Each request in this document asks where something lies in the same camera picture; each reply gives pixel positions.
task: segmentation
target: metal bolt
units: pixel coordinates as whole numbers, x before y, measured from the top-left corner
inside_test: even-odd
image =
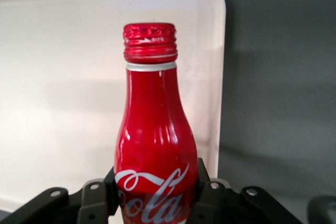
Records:
[[[90,186],[90,189],[91,190],[96,190],[98,187],[99,187],[98,184],[93,184],[93,185]]]
[[[51,196],[51,197],[56,197],[56,196],[58,196],[58,195],[60,195],[60,194],[61,194],[61,191],[60,191],[60,190],[57,190],[57,191],[52,191],[51,194],[50,194],[50,196]]]
[[[247,189],[246,192],[248,195],[251,195],[251,196],[256,196],[258,194],[258,192],[254,190],[253,188]]]
[[[219,184],[216,182],[211,182],[210,186],[212,187],[212,189],[218,189],[219,188]]]

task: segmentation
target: bottle label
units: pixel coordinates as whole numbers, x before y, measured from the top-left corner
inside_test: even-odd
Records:
[[[167,178],[160,178],[146,172],[136,172],[132,169],[118,172],[115,180],[120,188],[118,195],[120,206],[126,215],[125,223],[179,223],[181,217],[186,218],[187,216],[181,212],[185,209],[182,206],[182,201],[185,201],[184,195],[176,193],[174,189],[184,179],[188,168],[189,165],[183,172],[177,168]],[[150,182],[152,193],[148,187],[146,193],[141,193],[141,190],[137,189],[142,180],[146,180],[146,183]]]

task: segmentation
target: coca-cola logo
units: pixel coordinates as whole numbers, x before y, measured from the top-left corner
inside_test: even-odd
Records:
[[[147,179],[153,184],[159,186],[157,191],[153,194],[147,203],[140,198],[127,198],[128,193],[119,190],[119,198],[122,200],[120,206],[124,207],[124,212],[129,217],[141,215],[143,223],[160,224],[163,222],[170,222],[180,213],[180,201],[183,194],[171,196],[175,186],[179,184],[187,174],[189,165],[187,165],[184,172],[177,168],[171,173],[167,179],[159,178],[153,174],[146,172],[136,172],[132,169],[122,170],[115,175],[115,180],[118,183],[122,178],[125,178],[123,185],[119,185],[126,192],[133,191],[141,178]]]

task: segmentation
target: black bracket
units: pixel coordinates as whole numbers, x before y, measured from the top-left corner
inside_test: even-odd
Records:
[[[64,188],[50,188],[0,224],[107,224],[118,206],[112,168],[104,180],[89,181],[72,195]],[[284,223],[302,224],[260,187],[245,187],[239,194],[218,181],[211,181],[202,159],[198,160],[197,199],[186,224]],[[311,224],[322,223],[313,220]]]

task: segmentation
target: bottle neck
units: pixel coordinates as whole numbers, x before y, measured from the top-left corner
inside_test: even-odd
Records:
[[[149,114],[182,111],[176,63],[127,64],[127,107]]]

